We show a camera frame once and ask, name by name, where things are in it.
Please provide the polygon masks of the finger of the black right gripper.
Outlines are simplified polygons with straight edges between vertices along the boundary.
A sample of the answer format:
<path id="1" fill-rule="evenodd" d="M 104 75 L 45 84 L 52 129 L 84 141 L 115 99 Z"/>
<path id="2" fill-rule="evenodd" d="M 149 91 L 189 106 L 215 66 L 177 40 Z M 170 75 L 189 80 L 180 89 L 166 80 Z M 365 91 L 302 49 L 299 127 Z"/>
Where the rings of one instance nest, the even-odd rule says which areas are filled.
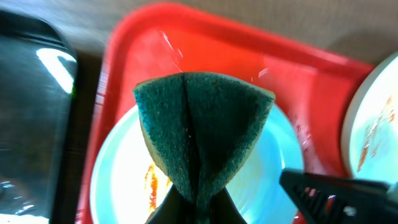
<path id="1" fill-rule="evenodd" d="M 397 224 L 397 184 L 284 169 L 279 184 L 307 223 Z"/>

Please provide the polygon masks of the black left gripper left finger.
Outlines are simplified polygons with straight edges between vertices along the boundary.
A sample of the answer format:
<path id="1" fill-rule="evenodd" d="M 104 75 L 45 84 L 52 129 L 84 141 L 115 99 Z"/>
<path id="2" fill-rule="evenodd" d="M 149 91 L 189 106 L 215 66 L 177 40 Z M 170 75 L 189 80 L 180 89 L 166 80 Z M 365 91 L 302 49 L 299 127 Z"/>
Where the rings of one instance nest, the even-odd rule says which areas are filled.
<path id="1" fill-rule="evenodd" d="M 171 186 L 160 207 L 152 212 L 147 224 L 194 224 L 195 207 Z"/>

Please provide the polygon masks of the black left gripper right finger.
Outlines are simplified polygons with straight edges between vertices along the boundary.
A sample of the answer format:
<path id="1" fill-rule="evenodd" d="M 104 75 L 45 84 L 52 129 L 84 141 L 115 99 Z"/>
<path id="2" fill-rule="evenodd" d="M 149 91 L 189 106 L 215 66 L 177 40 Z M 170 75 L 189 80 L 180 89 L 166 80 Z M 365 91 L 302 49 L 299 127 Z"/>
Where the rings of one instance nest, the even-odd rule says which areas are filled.
<path id="1" fill-rule="evenodd" d="M 246 224 L 226 188 L 211 199 L 211 224 Z"/>

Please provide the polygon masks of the light blue plate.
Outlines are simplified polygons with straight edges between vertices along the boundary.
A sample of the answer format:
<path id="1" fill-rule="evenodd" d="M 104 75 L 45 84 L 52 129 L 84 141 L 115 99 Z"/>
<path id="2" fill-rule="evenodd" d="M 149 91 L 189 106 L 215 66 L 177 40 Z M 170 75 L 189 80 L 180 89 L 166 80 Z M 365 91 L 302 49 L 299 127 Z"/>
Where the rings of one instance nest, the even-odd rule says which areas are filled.
<path id="1" fill-rule="evenodd" d="M 303 157 L 292 125 L 274 105 L 251 155 L 226 186 L 247 223 L 292 223 L 298 217 L 279 184 L 285 168 L 302 170 Z M 171 185 L 152 162 L 134 106 L 108 134 L 96 159 L 90 186 L 93 223 L 145 223 Z"/>
<path id="2" fill-rule="evenodd" d="M 397 52 L 357 89 L 343 121 L 340 145 L 351 178 L 397 182 Z"/>

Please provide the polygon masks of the green scrubbing sponge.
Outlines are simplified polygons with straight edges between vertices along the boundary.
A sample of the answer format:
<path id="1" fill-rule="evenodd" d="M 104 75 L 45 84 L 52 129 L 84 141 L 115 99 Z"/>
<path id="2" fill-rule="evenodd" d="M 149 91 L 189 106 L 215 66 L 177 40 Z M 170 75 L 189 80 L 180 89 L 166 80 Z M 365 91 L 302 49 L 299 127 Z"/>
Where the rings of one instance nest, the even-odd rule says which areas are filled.
<path id="1" fill-rule="evenodd" d="M 187 201 L 188 223 L 209 223 L 211 200 L 248 159 L 275 95 L 228 75 L 184 72 L 134 88 L 145 144 Z"/>

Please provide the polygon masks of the red plastic tray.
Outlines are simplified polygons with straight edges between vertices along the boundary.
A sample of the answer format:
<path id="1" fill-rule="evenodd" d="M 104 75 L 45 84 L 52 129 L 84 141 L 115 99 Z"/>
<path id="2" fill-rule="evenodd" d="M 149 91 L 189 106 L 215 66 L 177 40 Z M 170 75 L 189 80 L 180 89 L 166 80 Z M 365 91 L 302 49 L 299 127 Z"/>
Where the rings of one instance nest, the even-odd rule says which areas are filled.
<path id="1" fill-rule="evenodd" d="M 90 180 L 106 136 L 135 104 L 133 87 L 180 71 L 232 75 L 271 90 L 310 172 L 347 176 L 340 152 L 348 105 L 372 67 L 176 3 L 153 3 L 111 34 L 96 92 L 77 223 L 91 223 Z"/>

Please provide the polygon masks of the black water basin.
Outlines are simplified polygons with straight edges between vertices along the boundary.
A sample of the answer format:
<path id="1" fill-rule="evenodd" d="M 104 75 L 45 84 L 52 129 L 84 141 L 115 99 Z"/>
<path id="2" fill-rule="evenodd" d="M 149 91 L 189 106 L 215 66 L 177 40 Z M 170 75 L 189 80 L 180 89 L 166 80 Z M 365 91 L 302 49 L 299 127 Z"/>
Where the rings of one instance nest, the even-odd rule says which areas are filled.
<path id="1" fill-rule="evenodd" d="M 53 25 L 1 11 L 2 223 L 50 221 L 77 70 Z"/>

